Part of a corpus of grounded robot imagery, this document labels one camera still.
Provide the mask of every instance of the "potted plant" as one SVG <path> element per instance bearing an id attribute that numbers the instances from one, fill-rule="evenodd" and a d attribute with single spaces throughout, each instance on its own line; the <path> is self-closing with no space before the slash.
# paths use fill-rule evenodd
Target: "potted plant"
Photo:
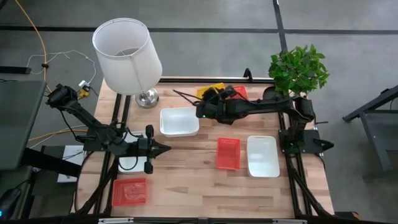
<path id="1" fill-rule="evenodd" d="M 325 56 L 317 53 L 314 45 L 310 49 L 305 46 L 296 47 L 288 52 L 281 51 L 279 55 L 271 55 L 272 62 L 268 69 L 269 76 L 275 80 L 275 91 L 288 96 L 322 88 L 326 84 L 327 73 L 325 66 L 320 62 Z"/>

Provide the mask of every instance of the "table lamp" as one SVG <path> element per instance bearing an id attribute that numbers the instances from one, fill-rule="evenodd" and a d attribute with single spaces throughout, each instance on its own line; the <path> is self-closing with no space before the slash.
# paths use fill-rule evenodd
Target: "table lamp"
<path id="1" fill-rule="evenodd" d="M 135 19 L 113 19 L 94 32 L 93 45 L 106 84 L 123 95 L 135 95 L 140 107 L 154 107 L 159 96 L 153 88 L 162 76 L 148 28 Z"/>

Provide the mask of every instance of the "wooden table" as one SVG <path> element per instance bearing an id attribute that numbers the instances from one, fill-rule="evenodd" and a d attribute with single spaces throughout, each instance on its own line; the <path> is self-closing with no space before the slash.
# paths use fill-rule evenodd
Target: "wooden table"
<path id="1" fill-rule="evenodd" d="M 152 124 L 156 141 L 171 146 L 172 150 L 153 161 L 154 173 L 152 175 L 118 175 L 118 179 L 147 178 L 148 199 L 145 205 L 113 207 L 113 217 L 294 217 L 286 161 L 280 150 L 278 150 L 279 177 L 248 176 L 247 138 L 253 135 L 273 136 L 278 142 L 277 132 L 280 126 L 277 113 L 249 115 L 235 121 L 232 126 L 219 124 L 215 120 L 200 119 L 200 130 L 196 136 L 191 137 L 167 138 L 160 133 L 161 109 L 191 106 L 172 89 L 194 95 L 198 87 L 206 85 L 208 84 L 160 83 L 155 87 L 159 92 L 160 100 L 152 109 L 138 107 L 132 97 L 127 126 L 133 131 L 142 131 L 146 125 Z M 262 92 L 268 86 L 266 84 L 246 85 L 248 98 L 250 100 L 262 98 Z M 103 82 L 95 117 L 104 124 L 111 122 L 115 98 L 116 93 Z M 241 140 L 241 168 L 239 170 L 215 169 L 219 137 Z M 98 185 L 103 156 L 103 152 L 94 153 L 83 167 L 78 183 L 78 208 L 88 200 Z M 333 213 L 322 162 L 314 155 L 303 154 L 302 157 L 308 188 L 323 207 Z M 302 194 L 298 186 L 297 189 L 300 208 L 304 211 Z M 107 195 L 108 188 L 104 191 L 101 211 L 105 206 Z"/>

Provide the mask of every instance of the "red tray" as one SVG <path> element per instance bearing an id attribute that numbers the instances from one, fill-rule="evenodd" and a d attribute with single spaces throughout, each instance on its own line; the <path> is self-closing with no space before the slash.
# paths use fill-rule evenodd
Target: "red tray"
<path id="1" fill-rule="evenodd" d="M 239 139 L 218 138 L 217 169 L 239 169 L 241 161 L 241 141 Z"/>
<path id="2" fill-rule="evenodd" d="M 234 86 L 234 89 L 242 94 L 243 97 L 245 97 L 246 99 L 248 98 L 248 94 L 246 93 L 246 88 L 244 87 L 244 85 L 238 85 L 238 86 Z M 239 96 L 239 94 L 237 94 L 234 97 L 231 97 L 231 99 L 242 99 L 241 96 Z"/>
<path id="3" fill-rule="evenodd" d="M 147 200 L 147 179 L 125 179 L 113 182 L 112 206 L 142 205 Z"/>

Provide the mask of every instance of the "red object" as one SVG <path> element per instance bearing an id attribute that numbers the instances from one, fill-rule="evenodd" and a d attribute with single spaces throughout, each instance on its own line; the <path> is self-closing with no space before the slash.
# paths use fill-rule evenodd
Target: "red object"
<path id="1" fill-rule="evenodd" d="M 241 141 L 239 139 L 218 138 L 217 169 L 239 169 L 241 163 Z"/>
<path id="2" fill-rule="evenodd" d="M 234 89 L 238 93 L 242 94 L 242 96 L 245 97 L 246 99 L 248 98 L 248 94 L 246 93 L 246 89 L 245 89 L 244 85 L 234 86 Z M 237 94 L 236 96 L 231 97 L 231 99 L 242 99 L 242 97 L 239 96 L 239 94 Z"/>
<path id="3" fill-rule="evenodd" d="M 112 206 L 142 205 L 147 201 L 147 179 L 125 179 L 113 182 Z"/>

